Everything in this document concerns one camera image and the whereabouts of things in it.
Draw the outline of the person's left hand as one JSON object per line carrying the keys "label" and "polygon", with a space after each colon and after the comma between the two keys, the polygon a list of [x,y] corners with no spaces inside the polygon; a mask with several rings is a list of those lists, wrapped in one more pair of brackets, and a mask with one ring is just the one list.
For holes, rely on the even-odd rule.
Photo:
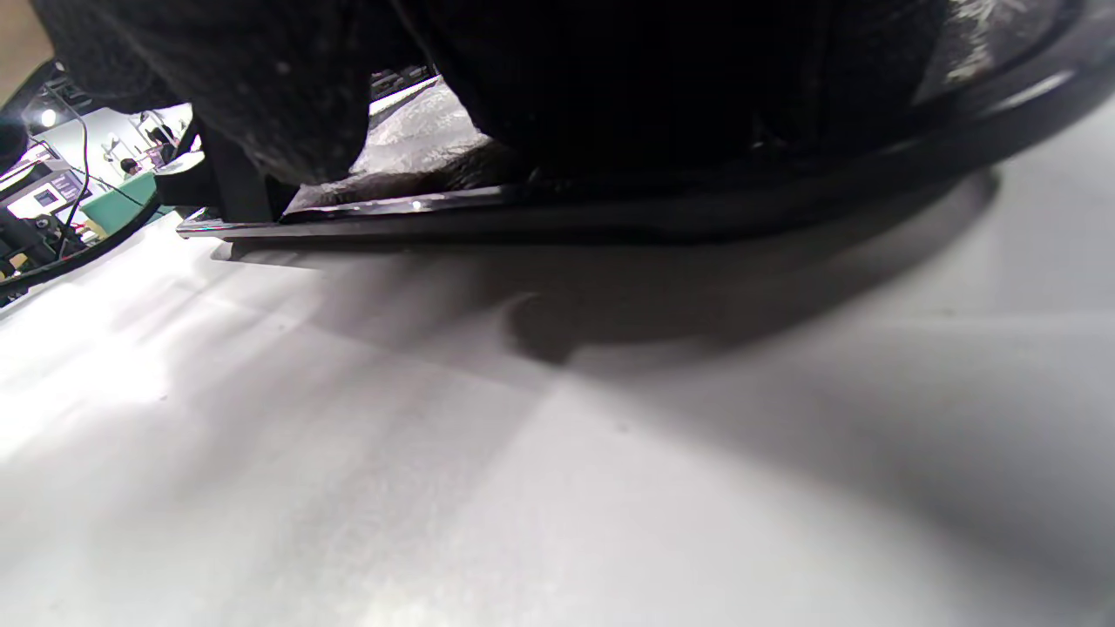
{"label": "person's left hand", "polygon": [[155,185],[164,206],[207,210],[227,223],[274,223],[282,218],[299,187],[266,174],[223,132],[193,118],[183,132],[184,152],[155,172]]}

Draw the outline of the person's right hand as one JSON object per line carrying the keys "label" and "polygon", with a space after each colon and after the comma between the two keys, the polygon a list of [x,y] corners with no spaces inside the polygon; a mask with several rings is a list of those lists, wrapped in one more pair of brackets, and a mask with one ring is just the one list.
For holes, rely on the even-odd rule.
{"label": "person's right hand", "polygon": [[346,179],[375,73],[429,61],[515,164],[701,168],[904,110],[946,1],[33,1],[112,110],[188,103],[277,179]]}

